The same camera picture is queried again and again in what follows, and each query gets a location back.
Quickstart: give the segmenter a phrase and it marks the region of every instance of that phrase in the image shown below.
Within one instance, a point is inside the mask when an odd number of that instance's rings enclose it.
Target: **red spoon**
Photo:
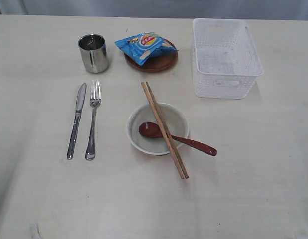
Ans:
[[[159,126],[153,122],[142,123],[141,126],[138,128],[138,131],[142,136],[147,137],[147,138],[162,138],[163,137]],[[173,135],[172,135],[172,138],[180,143],[184,143],[190,147],[198,149],[201,152],[204,152],[211,156],[217,155],[217,150],[215,148],[210,147],[209,145],[206,145],[204,143],[200,143],[200,142],[188,139],[188,138],[181,138],[181,137],[177,137]]]

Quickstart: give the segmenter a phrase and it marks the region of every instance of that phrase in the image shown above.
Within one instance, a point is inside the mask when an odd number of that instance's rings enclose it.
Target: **wooden plate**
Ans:
[[[172,46],[174,46],[174,44],[171,43],[169,40],[166,40],[166,41]],[[165,56],[157,56],[157,57],[149,58],[144,63],[144,65],[140,66],[126,54],[124,54],[124,56],[127,62],[136,70],[150,72],[150,73],[167,70],[168,68],[172,67],[177,62],[177,59],[178,59],[178,53],[172,52]]]

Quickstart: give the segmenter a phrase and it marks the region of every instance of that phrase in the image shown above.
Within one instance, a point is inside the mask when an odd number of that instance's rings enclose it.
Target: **snack bag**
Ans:
[[[164,38],[154,32],[138,34],[115,42],[126,55],[142,66],[150,57],[177,51]]]

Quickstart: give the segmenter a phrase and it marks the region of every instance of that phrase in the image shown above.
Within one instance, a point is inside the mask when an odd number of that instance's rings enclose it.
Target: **wooden chopsticks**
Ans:
[[[156,101],[156,98],[153,94],[153,91],[151,90],[148,82],[142,82],[142,87],[144,89],[145,95],[148,99],[149,105],[152,108],[152,111],[154,113],[155,119],[157,121],[157,124],[162,132],[162,135],[164,137],[164,140],[168,146],[169,152],[173,158],[173,161],[175,163],[175,166],[178,170],[178,173],[181,177],[181,179],[188,178],[187,171],[185,169],[184,163],[179,155],[179,152],[176,148],[176,145],[174,143],[174,140],[172,139],[172,136],[169,132],[169,129],[167,127],[166,121],[164,119],[164,116],[162,114],[161,109],[158,106],[158,103]]]

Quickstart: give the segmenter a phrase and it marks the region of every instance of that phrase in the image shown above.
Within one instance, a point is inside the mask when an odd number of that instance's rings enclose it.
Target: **knife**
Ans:
[[[81,87],[79,88],[78,96],[76,97],[76,105],[75,105],[75,118],[74,118],[74,124],[72,128],[68,153],[67,153],[67,159],[72,159],[74,148],[75,148],[75,142],[76,142],[76,136],[78,135],[78,128],[85,98],[85,92],[86,92],[86,83],[83,83]]]

